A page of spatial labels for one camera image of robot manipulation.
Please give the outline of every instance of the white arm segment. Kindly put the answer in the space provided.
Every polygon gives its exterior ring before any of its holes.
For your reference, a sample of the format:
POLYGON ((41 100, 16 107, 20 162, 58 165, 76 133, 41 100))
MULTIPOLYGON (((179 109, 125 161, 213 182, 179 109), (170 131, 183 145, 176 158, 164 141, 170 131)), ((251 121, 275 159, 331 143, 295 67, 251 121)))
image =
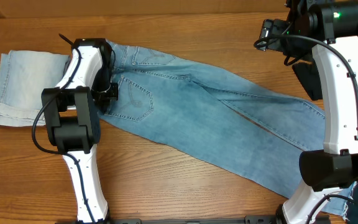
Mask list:
MULTIPOLYGON (((66 89, 75 89, 78 86, 88 86, 91 88, 94 78, 103 64, 102 56, 98 48, 92 46, 80 46, 78 47, 78 50, 81 53, 81 63, 76 71, 73 81, 66 87, 66 89)), ((72 54, 73 58, 68 66, 68 69, 63 79, 56 85, 56 87, 62 87, 66 84, 69 77, 74 72, 78 63, 78 53, 74 49, 72 54)), ((75 106, 69 106, 68 109, 75 110, 75 106)), ((93 145, 89 154, 85 154, 84 151, 71 151, 69 154, 74 156, 76 160, 80 162, 85 194, 88 199, 89 207, 92 211, 92 216, 97 222, 100 219, 104 220, 106 218, 108 204, 106 199, 104 199, 100 186, 98 166, 96 165, 96 147, 96 144, 93 145)), ((83 200, 78 169, 74 164, 73 159, 68 156, 63 156, 63 158, 69 167, 71 179, 74 185, 78 206, 77 219, 83 221, 84 223, 91 223, 91 217, 83 200)))
MULTIPOLYGON (((334 47, 348 60, 356 73, 358 84, 358 37, 341 37, 336 39, 334 47)), ((347 69, 340 59, 330 50, 316 45, 312 48, 321 80, 324 109, 326 114, 326 134, 324 151, 331 154, 341 154, 341 149, 348 149, 350 154, 358 153, 356 99, 352 80, 347 77, 347 69)), ((338 194, 339 187, 315 192, 312 187, 301 181, 294 195, 283 204, 283 212, 288 224, 304 224, 310 211, 327 194, 338 194)), ((318 212, 314 213, 311 223, 315 221, 318 212)))
MULTIPOLYGON (((89 154, 85 154, 84 151, 73 151, 69 152, 69 154, 74 156, 80 162, 85 194, 88 199, 89 207, 92 211, 92 216, 97 222, 100 219, 104 220, 106 218, 108 205, 106 199, 104 199, 102 188, 100 186, 98 166, 96 165, 96 147, 96 144, 93 145, 89 154)), ((84 223, 91 223, 92 220, 88 210, 86 209, 82 196, 78 169, 74 164, 73 159, 68 156, 63 156, 63 158, 67 163, 74 185, 78 207, 77 219, 83 221, 84 223)))

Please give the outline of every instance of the folded light blue jeans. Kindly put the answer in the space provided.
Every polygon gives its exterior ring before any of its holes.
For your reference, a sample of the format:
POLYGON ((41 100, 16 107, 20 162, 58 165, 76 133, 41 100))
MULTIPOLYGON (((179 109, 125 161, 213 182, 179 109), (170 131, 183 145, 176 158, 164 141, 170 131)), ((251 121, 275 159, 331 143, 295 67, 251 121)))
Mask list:
MULTIPOLYGON (((292 196, 301 180, 301 152, 323 148, 325 120, 321 109, 218 67, 143 47, 110 44, 116 53, 112 80, 119 84, 119 100, 113 101, 105 114, 99 112, 101 119, 253 180, 284 197, 292 196)), ((30 65, 21 57, 29 52, 16 54, 14 61, 20 65, 1 60, 0 66, 0 102, 13 108, 9 111, 7 106, 0 117, 13 120, 18 111, 40 108, 40 92, 59 81, 67 62, 62 55, 45 57, 36 64, 46 66, 58 60, 56 66, 48 68, 55 71, 37 70, 29 74, 31 78, 23 79, 30 65), (12 87, 33 82, 37 82, 36 89, 12 87), (9 95, 1 94, 9 88, 9 95), (32 98, 31 103, 18 106, 24 92, 32 98)), ((24 117, 21 113, 20 117, 28 122, 35 115, 26 113, 24 117)), ((350 196, 352 188, 341 194, 350 196)), ((324 211, 344 216, 346 206, 345 201, 332 199, 324 211)))

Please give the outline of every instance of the jeans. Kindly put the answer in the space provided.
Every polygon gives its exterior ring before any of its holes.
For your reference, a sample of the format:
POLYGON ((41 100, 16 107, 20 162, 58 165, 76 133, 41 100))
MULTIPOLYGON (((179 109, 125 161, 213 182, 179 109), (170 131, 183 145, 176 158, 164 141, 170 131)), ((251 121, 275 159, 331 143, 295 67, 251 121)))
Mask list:
MULTIPOLYGON (((116 53, 112 80, 119 84, 119 100, 112 101, 105 114, 99 112, 101 119, 253 180, 284 197, 292 196, 301 180, 301 152, 323 148, 323 110, 218 67, 143 47, 110 44, 116 53)), ((26 90, 34 97, 32 105, 9 106, 39 109, 40 92, 58 82, 66 61, 61 58, 58 66, 52 66, 56 69, 53 78, 50 73, 37 73, 37 89, 31 94, 26 90)), ((0 71, 6 66, 1 63, 0 71)), ((19 75, 14 78, 28 85, 19 75)), ((9 85, 10 81, 0 83, 0 91, 9 85)), ((16 96, 23 90, 17 88, 9 94, 18 100, 16 96)), ((14 110, 5 112, 16 117, 14 110)), ((35 117, 26 115, 30 120, 35 117)), ((352 188, 341 194, 350 196, 352 188)), ((345 206, 335 198, 324 211, 344 215, 345 206)))

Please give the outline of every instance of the back pocket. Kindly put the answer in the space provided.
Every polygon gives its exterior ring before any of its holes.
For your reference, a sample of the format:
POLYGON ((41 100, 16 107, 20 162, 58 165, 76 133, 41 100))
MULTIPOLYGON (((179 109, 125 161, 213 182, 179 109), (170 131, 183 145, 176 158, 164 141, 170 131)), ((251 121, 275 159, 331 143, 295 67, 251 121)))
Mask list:
POLYGON ((118 100, 112 101, 105 115, 140 121, 153 112, 152 93, 126 77, 119 82, 118 100))
POLYGON ((144 47, 136 47, 133 65, 168 65, 176 59, 175 56, 144 47))

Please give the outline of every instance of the wooden table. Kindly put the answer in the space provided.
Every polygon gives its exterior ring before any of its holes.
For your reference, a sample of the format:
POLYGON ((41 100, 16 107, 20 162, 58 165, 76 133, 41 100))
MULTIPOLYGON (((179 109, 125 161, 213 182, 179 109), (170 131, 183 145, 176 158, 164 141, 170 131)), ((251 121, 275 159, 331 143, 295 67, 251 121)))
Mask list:
MULTIPOLYGON (((286 13, 0 19, 0 56, 10 50, 69 54, 59 38, 105 37, 216 65, 274 91, 306 98, 278 52, 253 48, 262 21, 286 13)), ((98 167, 113 218, 143 220, 273 214, 286 199, 228 171, 101 122, 98 167)), ((41 145, 49 146, 45 128, 41 145)), ((68 169, 40 152, 30 128, 0 126, 0 223, 76 218, 68 169)), ((343 223, 333 216, 333 223, 343 223)))

